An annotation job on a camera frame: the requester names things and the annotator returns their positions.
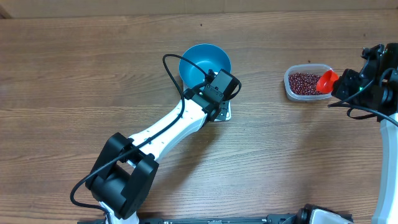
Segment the red scoop with blue handle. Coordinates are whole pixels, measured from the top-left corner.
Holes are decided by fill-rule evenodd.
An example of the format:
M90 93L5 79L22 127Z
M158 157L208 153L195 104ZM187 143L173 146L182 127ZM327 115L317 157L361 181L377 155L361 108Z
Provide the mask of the red scoop with blue handle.
M326 71L319 79L316 85L316 91L323 94L329 94L333 91L333 84L339 79L339 76L333 71Z

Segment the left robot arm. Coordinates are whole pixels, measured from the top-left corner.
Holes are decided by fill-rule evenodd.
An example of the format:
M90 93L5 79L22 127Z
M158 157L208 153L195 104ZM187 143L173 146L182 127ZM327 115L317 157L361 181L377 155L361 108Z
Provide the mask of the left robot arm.
M137 210L149 194L159 160L188 135L215 121L241 89L224 69L187 88L178 105L149 128L128 138L115 133L105 143L86 180L105 223L138 223Z

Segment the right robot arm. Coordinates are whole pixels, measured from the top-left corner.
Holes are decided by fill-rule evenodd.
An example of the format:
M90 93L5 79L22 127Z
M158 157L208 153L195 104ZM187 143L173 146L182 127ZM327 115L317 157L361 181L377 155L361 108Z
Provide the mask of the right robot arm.
M354 119L376 118L382 138L379 196L371 223L397 224L397 44L364 48L363 68L346 69L333 83L331 95L339 99L330 107L367 112Z

